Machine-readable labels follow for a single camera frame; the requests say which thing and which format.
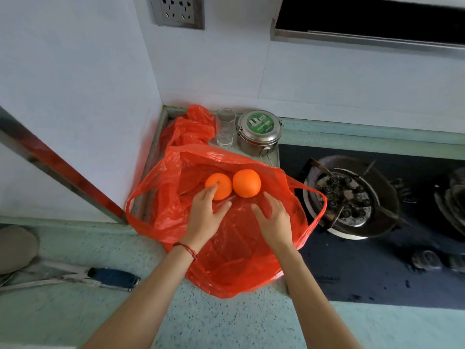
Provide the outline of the clear drinking glass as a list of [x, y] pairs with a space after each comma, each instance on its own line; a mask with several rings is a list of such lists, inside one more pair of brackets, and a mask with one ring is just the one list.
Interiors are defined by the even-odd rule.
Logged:
[[233, 145], [236, 133], [236, 112], [229, 108], [222, 108], [216, 114], [216, 140], [221, 147]]

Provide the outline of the person's right hand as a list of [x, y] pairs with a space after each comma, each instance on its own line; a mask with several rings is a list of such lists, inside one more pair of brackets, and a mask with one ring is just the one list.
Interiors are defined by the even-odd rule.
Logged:
[[264, 192], [264, 196], [271, 206], [271, 216], [266, 223], [259, 223], [259, 228], [267, 245], [279, 258], [294, 248], [290, 217], [280, 200], [268, 192]]

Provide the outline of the person's left forearm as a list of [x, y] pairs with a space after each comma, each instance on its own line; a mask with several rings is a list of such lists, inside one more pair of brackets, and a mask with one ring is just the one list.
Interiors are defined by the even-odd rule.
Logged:
[[188, 246], [177, 242], [82, 349], [150, 349], [196, 255]]

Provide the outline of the person's left hand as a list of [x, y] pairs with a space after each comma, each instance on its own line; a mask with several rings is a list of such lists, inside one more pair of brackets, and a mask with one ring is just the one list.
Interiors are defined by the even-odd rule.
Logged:
[[193, 198], [186, 234], [180, 242], [198, 254], [218, 231], [223, 219], [215, 218], [212, 202], [217, 186], [206, 187]]

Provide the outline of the blue-handled kitchen knife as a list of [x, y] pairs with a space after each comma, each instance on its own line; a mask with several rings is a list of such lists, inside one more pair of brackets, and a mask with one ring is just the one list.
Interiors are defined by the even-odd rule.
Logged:
[[35, 260], [19, 272], [28, 275], [43, 275], [44, 277], [38, 280], [9, 284], [14, 275], [9, 276], [0, 284], [0, 293], [66, 282], [131, 292], [141, 280], [139, 276], [127, 271], [54, 262], [44, 258]]

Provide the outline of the small orange fruit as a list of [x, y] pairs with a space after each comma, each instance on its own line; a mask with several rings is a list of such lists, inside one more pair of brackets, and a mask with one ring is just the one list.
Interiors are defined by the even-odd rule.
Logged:
[[223, 200], [230, 196], [233, 190], [231, 179], [223, 173], [214, 173], [205, 182], [205, 187], [217, 186], [213, 200]]

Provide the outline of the beige rounded object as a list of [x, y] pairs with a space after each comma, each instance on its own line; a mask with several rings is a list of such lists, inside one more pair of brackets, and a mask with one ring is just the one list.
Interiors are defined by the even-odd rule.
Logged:
[[39, 240], [27, 229], [10, 225], [0, 229], [0, 276], [26, 267], [39, 253]]

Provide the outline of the metal frame bar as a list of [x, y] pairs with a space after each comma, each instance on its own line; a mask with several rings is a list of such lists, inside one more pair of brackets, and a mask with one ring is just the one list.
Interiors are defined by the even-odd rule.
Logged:
[[0, 105], [0, 143], [105, 214], [128, 225], [124, 209], [65, 162]]

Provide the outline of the stove control knob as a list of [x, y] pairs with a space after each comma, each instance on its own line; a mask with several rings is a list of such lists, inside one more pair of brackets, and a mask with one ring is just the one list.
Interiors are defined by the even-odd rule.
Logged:
[[412, 265], [424, 271], [437, 271], [443, 268], [439, 256], [431, 250], [421, 250], [414, 252], [411, 256]]
[[447, 259], [450, 270], [465, 274], [465, 253], [449, 254]]

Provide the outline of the steel range hood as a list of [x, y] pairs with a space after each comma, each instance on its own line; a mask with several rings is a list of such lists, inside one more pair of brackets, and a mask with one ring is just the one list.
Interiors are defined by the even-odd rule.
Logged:
[[465, 7], [398, 0], [280, 0], [271, 39], [465, 52]]

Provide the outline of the red plastic bag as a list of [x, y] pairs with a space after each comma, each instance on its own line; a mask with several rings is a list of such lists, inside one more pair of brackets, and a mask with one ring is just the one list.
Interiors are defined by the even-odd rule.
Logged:
[[203, 106], [190, 105], [160, 135], [164, 156], [129, 197], [125, 214], [136, 232], [161, 242], [169, 252], [185, 235], [193, 198], [205, 188], [209, 176], [223, 173], [232, 178], [242, 169], [257, 172], [262, 182], [258, 195], [249, 199], [235, 193], [229, 196], [231, 208], [186, 274], [206, 293], [232, 298], [281, 276], [281, 267], [251, 209], [256, 204], [269, 217], [271, 208], [263, 191], [283, 203], [297, 249], [324, 215], [327, 200], [278, 167], [210, 146], [208, 141], [215, 135], [214, 115]]

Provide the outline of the person's right forearm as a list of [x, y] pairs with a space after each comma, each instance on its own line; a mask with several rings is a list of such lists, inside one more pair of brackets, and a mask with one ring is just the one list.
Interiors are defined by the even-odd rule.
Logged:
[[292, 244], [272, 249], [283, 271], [307, 349], [363, 349]]

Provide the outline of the large orange fruit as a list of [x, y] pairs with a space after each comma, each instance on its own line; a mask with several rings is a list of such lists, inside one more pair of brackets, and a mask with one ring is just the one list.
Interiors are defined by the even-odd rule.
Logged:
[[253, 169], [242, 169], [236, 172], [232, 179], [234, 192], [242, 198], [256, 196], [260, 192], [261, 186], [261, 178]]

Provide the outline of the black glass gas stove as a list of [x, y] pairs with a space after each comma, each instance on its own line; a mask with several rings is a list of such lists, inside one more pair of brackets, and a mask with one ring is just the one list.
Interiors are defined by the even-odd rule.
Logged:
[[[465, 238], [448, 223], [434, 200], [434, 186], [439, 178], [465, 166], [465, 159], [279, 147], [280, 167], [299, 182], [310, 158], [318, 160], [331, 155], [350, 156], [366, 163], [375, 160], [374, 167], [395, 187], [399, 215], [408, 225], [363, 240], [343, 239], [318, 225], [300, 253], [328, 299], [465, 310], [465, 274], [448, 268], [449, 254], [465, 253]], [[421, 250], [435, 252], [443, 268], [415, 268], [411, 256]]]

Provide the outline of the grey wall power socket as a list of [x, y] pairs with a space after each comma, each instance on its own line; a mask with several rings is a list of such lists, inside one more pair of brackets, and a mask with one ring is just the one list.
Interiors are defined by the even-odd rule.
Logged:
[[150, 0], [159, 26], [205, 29], [204, 0]]

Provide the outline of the round steel lunch container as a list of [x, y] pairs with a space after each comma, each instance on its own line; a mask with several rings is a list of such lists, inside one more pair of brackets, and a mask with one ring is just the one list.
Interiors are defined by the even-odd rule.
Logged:
[[276, 150], [283, 134], [283, 124], [271, 112], [250, 110], [239, 116], [236, 131], [241, 151], [259, 157]]

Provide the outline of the round gas burner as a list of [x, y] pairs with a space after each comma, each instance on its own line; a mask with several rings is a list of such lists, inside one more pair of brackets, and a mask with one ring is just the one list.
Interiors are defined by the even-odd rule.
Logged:
[[439, 178], [434, 186], [434, 200], [448, 223], [465, 238], [465, 166]]
[[331, 234], [348, 240], [374, 238], [407, 226], [400, 215], [400, 201], [395, 187], [374, 167], [376, 161], [331, 155], [310, 158], [299, 178], [303, 206], [313, 217], [327, 207], [318, 225]]

